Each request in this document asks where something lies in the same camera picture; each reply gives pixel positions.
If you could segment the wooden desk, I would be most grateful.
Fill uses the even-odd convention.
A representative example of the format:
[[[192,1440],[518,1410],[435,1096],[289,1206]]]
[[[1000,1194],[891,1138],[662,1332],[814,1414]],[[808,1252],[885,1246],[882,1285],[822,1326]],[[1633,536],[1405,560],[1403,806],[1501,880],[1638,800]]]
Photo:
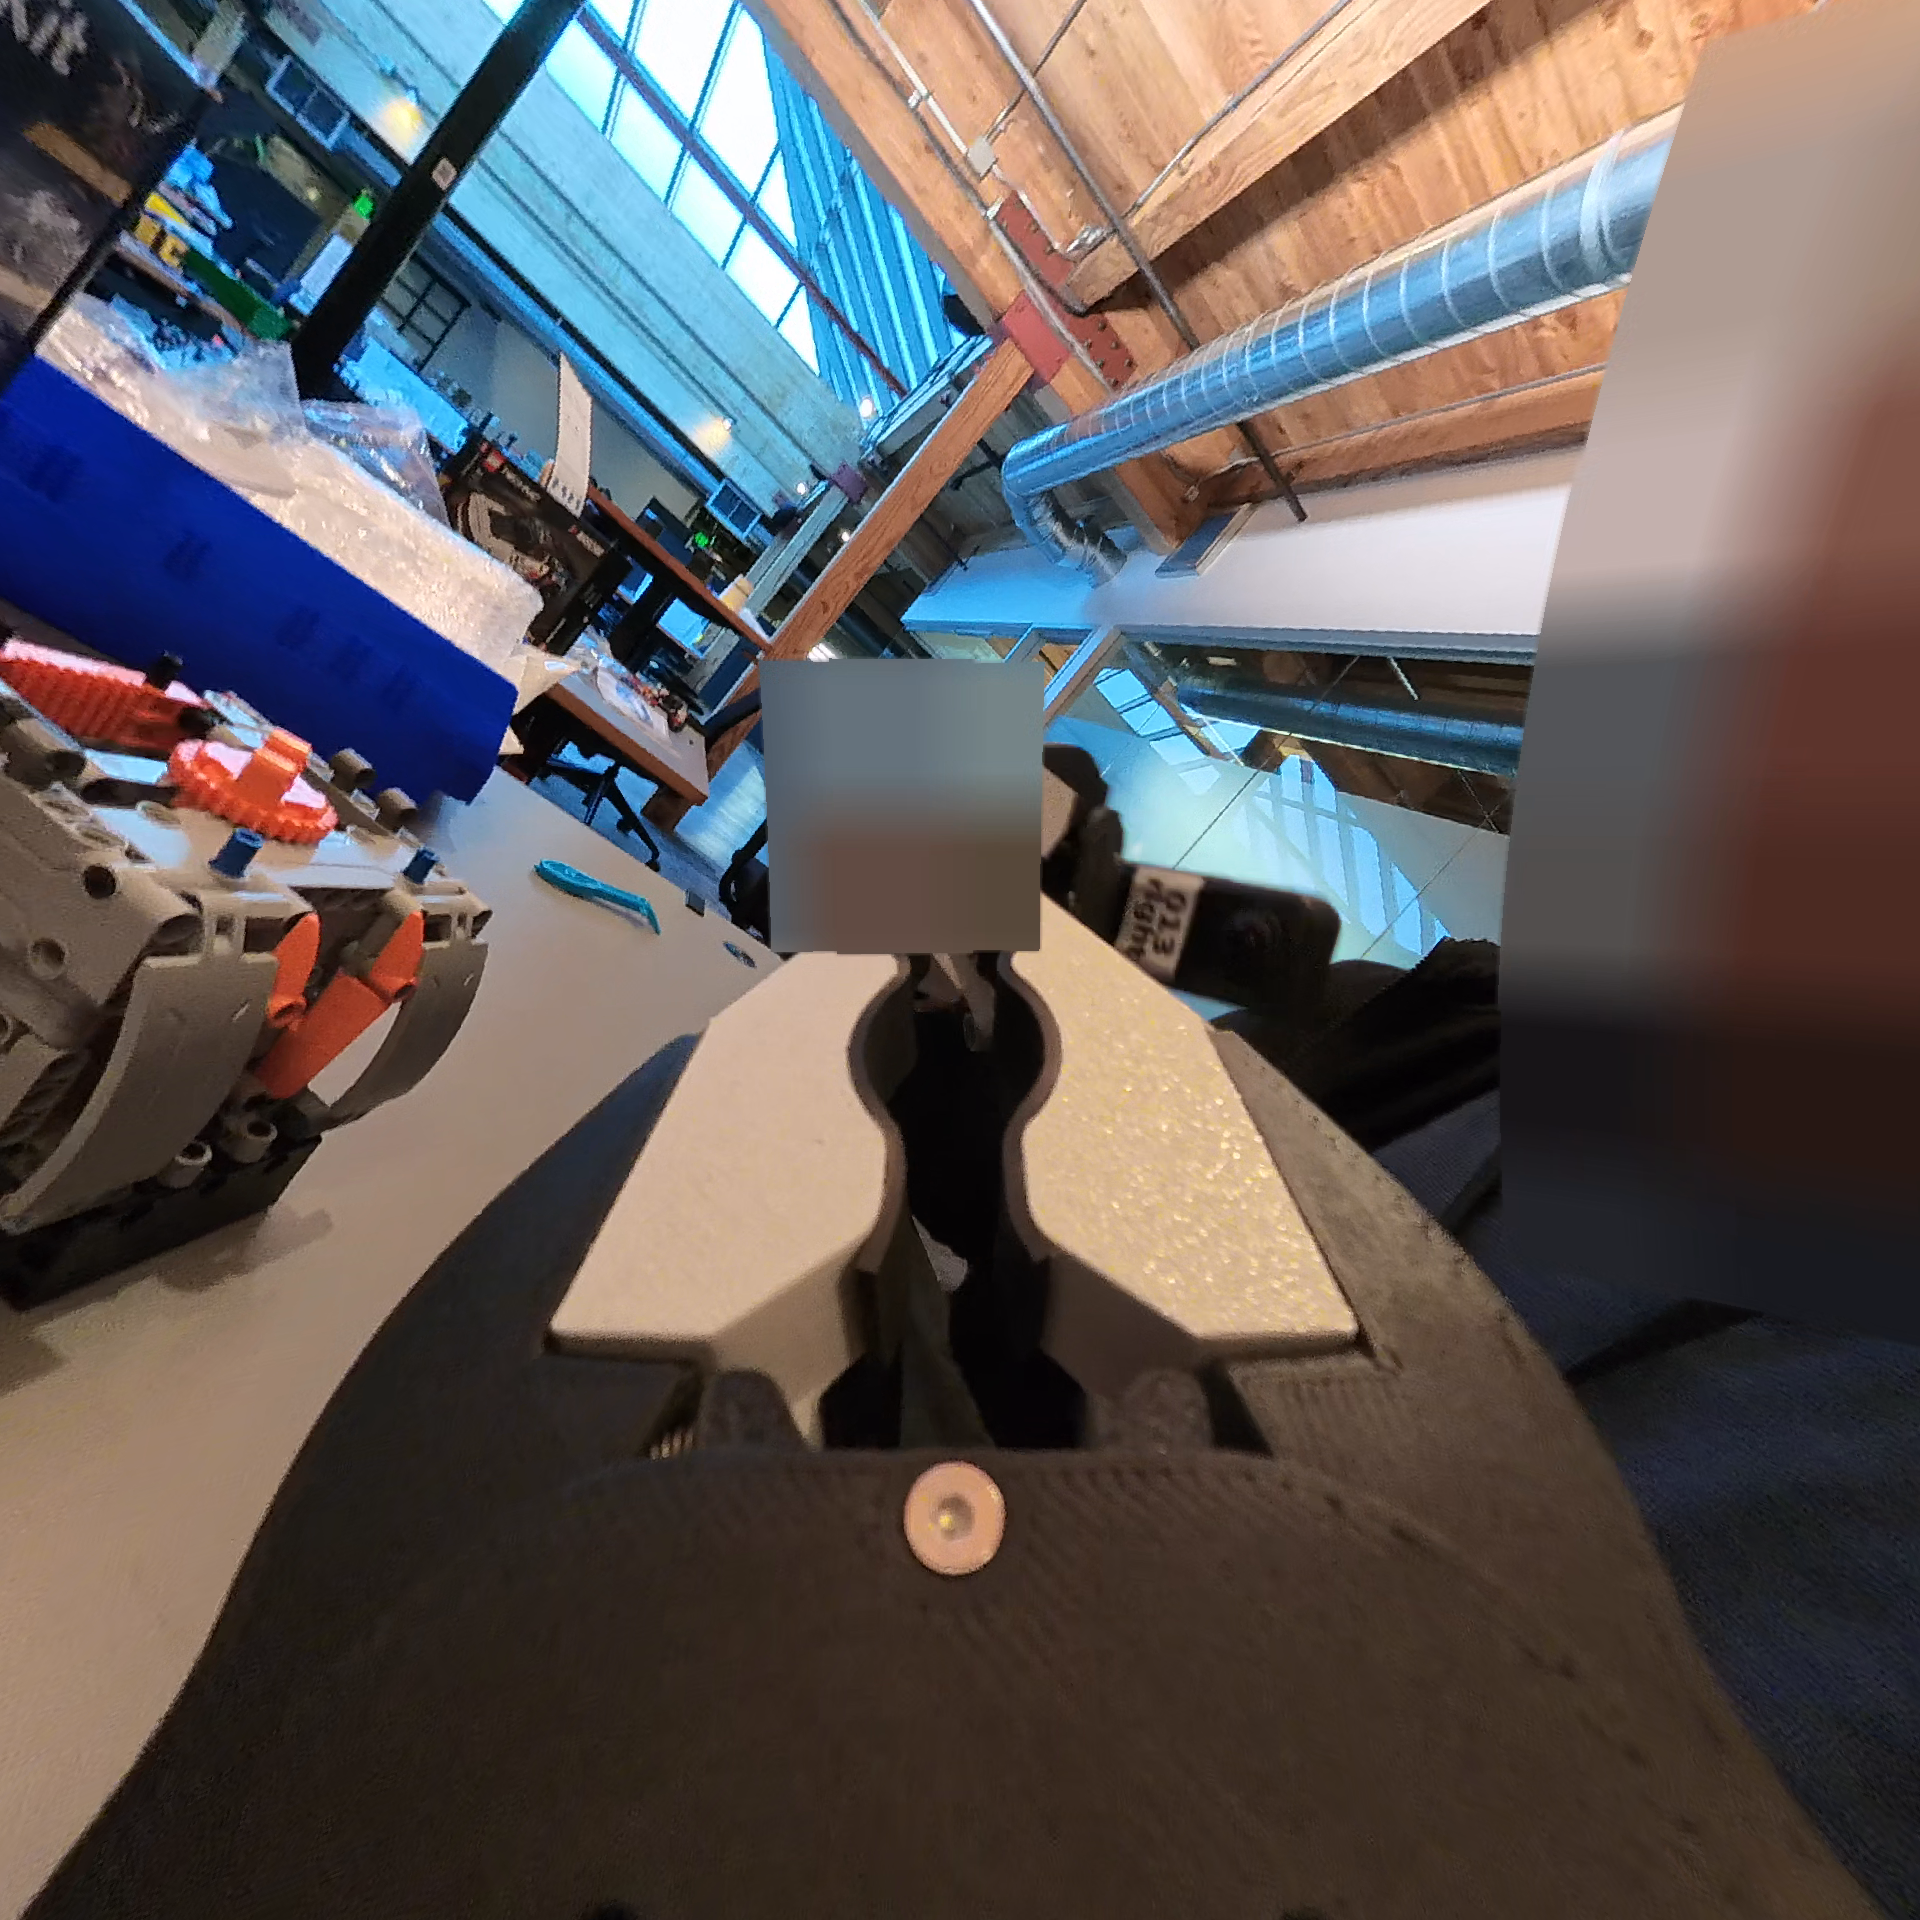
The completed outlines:
[[[568,662],[568,671],[540,669],[532,697],[509,719],[504,741],[536,767],[549,762],[561,745],[577,741],[585,752],[629,767],[661,796],[646,820],[677,824],[709,801],[713,770],[709,730],[697,717],[673,728],[614,666]]]
[[[731,608],[731,602],[709,586],[706,576],[693,570],[668,544],[646,532],[608,492],[589,482],[585,496],[589,510],[618,529],[638,557],[638,564],[649,569],[652,578],[670,598],[694,608],[704,621],[724,626],[756,654],[766,654],[772,647],[772,640],[750,614]]]

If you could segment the silver air duct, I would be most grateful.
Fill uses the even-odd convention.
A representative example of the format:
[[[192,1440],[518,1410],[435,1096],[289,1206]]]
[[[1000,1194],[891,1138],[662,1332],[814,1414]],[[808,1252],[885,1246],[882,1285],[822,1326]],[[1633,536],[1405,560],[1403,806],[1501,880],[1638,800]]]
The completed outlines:
[[[1000,468],[1016,528],[1056,564],[1106,583],[1122,553],[1066,514],[1062,487],[1626,285],[1680,114],[1626,127],[1022,438]]]
[[[1182,705],[1218,721],[1488,777],[1513,777],[1520,767],[1525,721],[1518,716],[1205,673],[1170,682]]]

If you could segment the grey orange toy brick vehicle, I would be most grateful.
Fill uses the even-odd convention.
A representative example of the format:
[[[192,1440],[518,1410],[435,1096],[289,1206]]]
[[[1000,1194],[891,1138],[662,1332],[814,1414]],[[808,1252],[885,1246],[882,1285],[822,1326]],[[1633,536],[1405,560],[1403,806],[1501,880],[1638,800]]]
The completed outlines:
[[[352,752],[5,632],[3,1292],[234,1229],[461,1030],[489,904]]]

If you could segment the clear plastic wrap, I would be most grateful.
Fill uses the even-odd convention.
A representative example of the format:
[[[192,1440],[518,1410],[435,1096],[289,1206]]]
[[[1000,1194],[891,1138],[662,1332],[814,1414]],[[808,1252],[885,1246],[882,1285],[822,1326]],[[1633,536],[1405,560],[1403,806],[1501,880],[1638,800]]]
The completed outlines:
[[[451,528],[412,408],[305,400],[289,342],[162,350],[89,294],[51,325],[34,362],[75,377],[150,441],[509,677],[537,590]]]

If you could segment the person's blue jeans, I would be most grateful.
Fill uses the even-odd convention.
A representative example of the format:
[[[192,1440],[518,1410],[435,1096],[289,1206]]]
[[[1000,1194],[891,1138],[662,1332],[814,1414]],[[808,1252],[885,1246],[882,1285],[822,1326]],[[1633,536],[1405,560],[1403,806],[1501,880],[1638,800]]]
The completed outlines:
[[[1915,1345],[1752,1316],[1617,1360],[1661,1305],[1518,1255],[1500,1191],[1474,1191],[1498,1140],[1490,1092],[1373,1154],[1574,1382],[1749,1730],[1883,1913],[1915,1918]]]

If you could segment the black steel pillar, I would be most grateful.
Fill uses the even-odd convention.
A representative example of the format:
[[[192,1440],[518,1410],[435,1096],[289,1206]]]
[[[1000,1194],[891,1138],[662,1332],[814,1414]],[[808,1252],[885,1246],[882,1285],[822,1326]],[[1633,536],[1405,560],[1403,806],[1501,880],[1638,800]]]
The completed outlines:
[[[292,365],[305,400],[346,394],[339,365],[355,336],[581,8],[581,2],[523,2],[500,25],[482,62],[417,159],[374,205],[372,221],[297,329]]]

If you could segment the black office chair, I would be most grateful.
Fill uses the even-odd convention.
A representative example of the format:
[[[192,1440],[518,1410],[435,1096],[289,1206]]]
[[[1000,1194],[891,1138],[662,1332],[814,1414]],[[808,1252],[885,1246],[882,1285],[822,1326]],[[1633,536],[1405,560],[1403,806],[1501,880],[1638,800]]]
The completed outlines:
[[[661,873],[661,845],[642,820],[635,804],[624,796],[620,780],[626,773],[620,759],[585,759],[571,749],[554,752],[540,760],[531,760],[531,784],[563,784],[582,804],[582,822],[594,824],[594,818],[605,809],[612,818],[612,831],[642,857],[652,873]]]

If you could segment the black toy box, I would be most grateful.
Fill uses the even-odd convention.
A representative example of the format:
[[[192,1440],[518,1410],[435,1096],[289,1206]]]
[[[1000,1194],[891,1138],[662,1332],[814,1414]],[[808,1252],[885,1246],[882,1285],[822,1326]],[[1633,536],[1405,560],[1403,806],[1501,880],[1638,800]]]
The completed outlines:
[[[440,480],[453,532],[518,574],[541,597],[571,592],[608,553],[604,536],[489,438],[468,437],[449,454]]]

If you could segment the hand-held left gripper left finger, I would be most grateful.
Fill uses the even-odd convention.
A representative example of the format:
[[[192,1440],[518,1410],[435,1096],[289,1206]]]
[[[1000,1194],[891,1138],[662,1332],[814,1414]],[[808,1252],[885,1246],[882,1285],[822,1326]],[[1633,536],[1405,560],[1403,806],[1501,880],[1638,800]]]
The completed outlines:
[[[800,1433],[880,1344],[906,1221],[885,1101],[914,1057],[909,964],[814,951],[715,1015],[581,1258],[561,1352],[768,1375]]]

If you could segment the printed toy box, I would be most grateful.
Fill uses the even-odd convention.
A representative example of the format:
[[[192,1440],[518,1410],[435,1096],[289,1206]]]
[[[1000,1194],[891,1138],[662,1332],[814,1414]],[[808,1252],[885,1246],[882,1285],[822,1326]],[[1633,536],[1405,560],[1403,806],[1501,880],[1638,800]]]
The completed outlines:
[[[3,381],[186,151],[210,84],[139,5],[3,5]]]

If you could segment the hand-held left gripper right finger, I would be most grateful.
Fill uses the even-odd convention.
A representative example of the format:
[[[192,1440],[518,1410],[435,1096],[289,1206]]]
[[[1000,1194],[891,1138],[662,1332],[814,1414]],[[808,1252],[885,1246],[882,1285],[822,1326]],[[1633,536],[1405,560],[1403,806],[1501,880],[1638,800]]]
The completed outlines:
[[[1100,1448],[1256,1436],[1242,1374],[1363,1361],[1363,1320],[1226,1065],[1161,982],[1042,901],[1001,960],[1033,1081],[1001,1150],[1001,1349],[1019,1433]]]

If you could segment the teal plastic tool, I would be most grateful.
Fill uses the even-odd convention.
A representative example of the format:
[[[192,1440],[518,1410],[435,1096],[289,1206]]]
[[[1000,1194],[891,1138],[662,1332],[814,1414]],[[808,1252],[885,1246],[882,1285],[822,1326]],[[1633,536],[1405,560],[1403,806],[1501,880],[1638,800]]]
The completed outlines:
[[[608,880],[598,880],[554,857],[540,858],[532,866],[532,877],[568,897],[605,908],[608,911],[614,911],[638,925],[645,925],[656,936],[662,933],[654,902],[629,887],[618,887]]]

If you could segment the blue plastic bin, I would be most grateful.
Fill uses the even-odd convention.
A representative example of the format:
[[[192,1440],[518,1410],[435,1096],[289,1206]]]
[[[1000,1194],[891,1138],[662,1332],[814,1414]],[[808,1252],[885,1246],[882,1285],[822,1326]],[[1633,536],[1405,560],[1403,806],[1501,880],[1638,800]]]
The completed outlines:
[[[473,800],[512,682],[38,360],[3,400],[3,593],[121,664],[161,654],[413,800]]]

